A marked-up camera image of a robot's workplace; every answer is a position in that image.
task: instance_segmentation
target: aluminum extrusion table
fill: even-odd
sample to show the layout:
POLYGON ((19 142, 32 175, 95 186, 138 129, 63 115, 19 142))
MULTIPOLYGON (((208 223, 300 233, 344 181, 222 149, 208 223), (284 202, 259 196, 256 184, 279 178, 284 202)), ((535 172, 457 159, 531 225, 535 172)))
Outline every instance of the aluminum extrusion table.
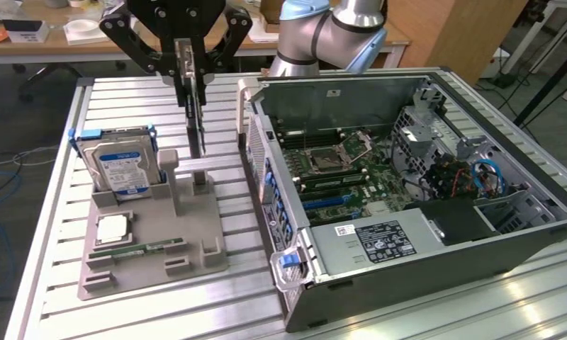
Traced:
MULTIPOLYGON (((557 161, 534 151, 534 142, 469 85, 454 74, 439 73, 567 190, 567 176, 551 166, 557 161)), ((235 142, 236 82, 250 76, 258 74, 219 75, 207 88, 202 160, 190 159, 183 109, 159 78, 81 80, 67 130, 154 123, 160 148, 179 150, 178 175, 207 169, 214 176, 231 267, 191 280, 77 299, 92 184, 64 134, 7 339, 567 339, 567 240, 502 276, 308 332, 283 331, 235 142)), ((466 135, 478 133, 463 113, 451 110, 449 117, 466 135)))

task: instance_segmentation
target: blue cable on floor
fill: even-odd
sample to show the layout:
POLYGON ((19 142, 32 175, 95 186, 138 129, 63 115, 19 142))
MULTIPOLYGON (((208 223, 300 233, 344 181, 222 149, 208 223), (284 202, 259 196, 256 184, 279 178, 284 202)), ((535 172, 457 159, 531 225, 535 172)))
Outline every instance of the blue cable on floor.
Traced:
POLYGON ((17 192, 19 188, 21 187, 21 177, 15 172, 5 172, 5 171, 0 171, 0 175, 13 176, 16 180, 11 191, 5 194, 4 197, 0 198, 0 203, 1 203, 5 201, 7 198, 9 198, 17 192))
POLYGON ((4 279, 4 282, 0 283, 0 290, 3 290, 8 286, 8 284, 12 282, 12 277, 15 275, 15 254, 12 252, 11 240, 8 238, 7 231, 1 228, 1 226, 0 226, 0 236, 4 239, 4 243, 7 246, 7 253, 8 253, 8 262, 11 264, 11 266, 8 267, 7 278, 4 279))
MULTIPOLYGON (((0 175, 7 175, 7 176, 11 176, 11 177, 15 177, 15 185, 12 186, 11 191, 0 198, 0 203, 1 203, 17 192, 19 188, 21 187, 21 177, 19 176, 19 174, 16 174, 13 172, 5 172, 5 171, 0 171, 0 175)), ((13 280, 13 276, 15 276, 15 254, 13 254, 13 251, 12 251, 11 239, 8 238, 7 231, 4 230, 1 225, 0 225, 0 237, 3 238, 4 243, 5 243, 7 254, 8 254, 8 262, 9 262, 8 275, 7 275, 7 278, 4 279, 4 281, 0 283, 0 290, 3 290, 12 283, 12 280, 13 280)))

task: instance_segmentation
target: blue latch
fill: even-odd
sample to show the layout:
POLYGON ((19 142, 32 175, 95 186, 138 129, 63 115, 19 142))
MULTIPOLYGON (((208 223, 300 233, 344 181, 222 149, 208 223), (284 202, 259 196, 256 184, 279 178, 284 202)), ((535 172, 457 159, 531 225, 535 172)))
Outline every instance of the blue latch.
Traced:
POLYGON ((150 124, 147 128, 150 131, 151 146, 154 147, 154 151, 158 152, 158 131, 155 130, 154 124, 150 124))
POLYGON ((300 257, 299 254, 283 255, 280 257, 280 265, 282 268, 290 268, 300 265, 300 257))
POLYGON ((77 153, 77 157, 81 158, 83 154, 80 153, 80 149, 77 148, 76 143, 76 129, 72 127, 69 131, 67 132, 68 138, 69 138, 69 144, 72 145, 73 150, 77 153))
POLYGON ((81 140, 97 140, 103 136, 103 130, 101 129, 91 129, 91 130, 83 130, 79 134, 79 138, 81 140))

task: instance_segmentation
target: wooden desk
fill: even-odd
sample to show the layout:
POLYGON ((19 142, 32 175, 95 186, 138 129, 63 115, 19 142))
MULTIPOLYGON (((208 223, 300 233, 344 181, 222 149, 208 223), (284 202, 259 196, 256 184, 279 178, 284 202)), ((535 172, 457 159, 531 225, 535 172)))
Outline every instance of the wooden desk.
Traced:
MULTIPOLYGON (((258 17, 258 8, 244 4, 252 16, 258 17)), ((0 64, 27 64, 51 62, 95 62, 105 60, 128 60, 130 57, 112 42, 97 42, 87 45, 68 46, 63 25, 67 23, 67 16, 83 13, 77 8, 48 8, 43 0, 25 0, 21 5, 24 12, 33 19, 45 20, 57 27, 51 30, 47 42, 40 43, 12 43, 0 42, 0 64)), ((403 55, 405 47, 410 44, 407 36, 391 25, 387 24, 387 41, 382 52, 389 52, 391 57, 385 63, 386 67, 397 67, 403 55)), ((206 36, 206 48, 211 49, 219 43, 227 29, 227 22, 222 16, 206 36)), ((159 40, 146 27, 142 27, 142 37, 148 45, 159 48, 159 40)), ((278 44, 255 43, 246 38, 236 56, 276 55, 278 44)))

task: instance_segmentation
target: blue hard drive label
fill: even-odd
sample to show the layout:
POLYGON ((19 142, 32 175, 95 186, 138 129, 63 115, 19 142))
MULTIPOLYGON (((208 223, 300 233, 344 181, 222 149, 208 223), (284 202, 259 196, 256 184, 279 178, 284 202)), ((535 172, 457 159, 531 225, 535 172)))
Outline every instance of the blue hard drive label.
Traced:
POLYGON ((148 175, 139 167, 143 161, 140 152, 104 154, 99 160, 105 180, 116 193, 134 195, 148 190, 148 175))

